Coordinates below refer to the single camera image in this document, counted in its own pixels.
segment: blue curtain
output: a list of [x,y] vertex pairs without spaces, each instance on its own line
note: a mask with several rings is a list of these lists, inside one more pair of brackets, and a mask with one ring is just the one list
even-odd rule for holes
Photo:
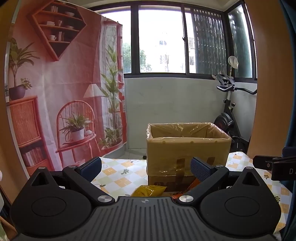
[[[289,28],[294,59],[294,103],[290,128],[287,136],[283,156],[296,155],[296,2],[294,0],[280,0],[286,23]],[[284,241],[296,240],[296,181],[282,182],[293,194],[286,227],[282,232]]]

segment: yellow snack bag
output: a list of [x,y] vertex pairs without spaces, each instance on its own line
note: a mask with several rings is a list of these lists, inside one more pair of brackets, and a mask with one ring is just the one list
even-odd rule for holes
[[131,197],[158,197],[167,187],[156,185],[141,185],[132,193]]

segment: window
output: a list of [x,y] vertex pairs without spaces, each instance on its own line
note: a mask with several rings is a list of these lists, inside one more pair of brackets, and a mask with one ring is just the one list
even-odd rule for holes
[[122,24],[123,73],[131,73],[131,11],[125,10],[101,14]]
[[226,73],[227,58],[221,15],[204,10],[186,9],[185,18],[189,56],[195,58],[195,67],[190,66],[189,72]]
[[252,53],[247,19],[243,6],[239,5],[228,13],[231,35],[233,39],[234,56],[239,62],[235,77],[252,78]]
[[127,1],[90,8],[123,24],[125,78],[213,79],[229,74],[229,56],[239,68],[235,81],[256,80],[256,52],[247,6],[239,0],[222,12],[173,1]]
[[185,48],[180,7],[140,6],[140,71],[185,73]]

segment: building window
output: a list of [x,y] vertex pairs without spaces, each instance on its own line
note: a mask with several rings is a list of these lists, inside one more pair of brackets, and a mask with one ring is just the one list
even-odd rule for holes
[[189,56],[189,64],[194,65],[194,57],[193,56]]
[[189,72],[226,73],[227,57],[221,15],[198,9],[185,11],[189,55],[194,54],[196,63],[194,68],[189,67]]
[[145,54],[145,61],[140,63],[140,72],[185,73],[183,37],[180,7],[167,10],[165,6],[140,6],[139,49]]
[[123,73],[131,73],[131,11],[125,10],[101,14],[122,24]]
[[247,19],[242,5],[228,13],[234,56],[239,62],[235,77],[252,78],[252,53]]

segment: silver screw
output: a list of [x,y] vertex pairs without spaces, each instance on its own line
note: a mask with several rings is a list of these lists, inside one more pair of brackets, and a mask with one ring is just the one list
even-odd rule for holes
[[193,199],[194,198],[192,196],[189,196],[189,195],[183,195],[183,196],[179,197],[179,200],[181,202],[192,202]]
[[112,201],[112,197],[111,196],[107,196],[107,195],[102,195],[98,197],[98,201],[99,202],[111,202]]

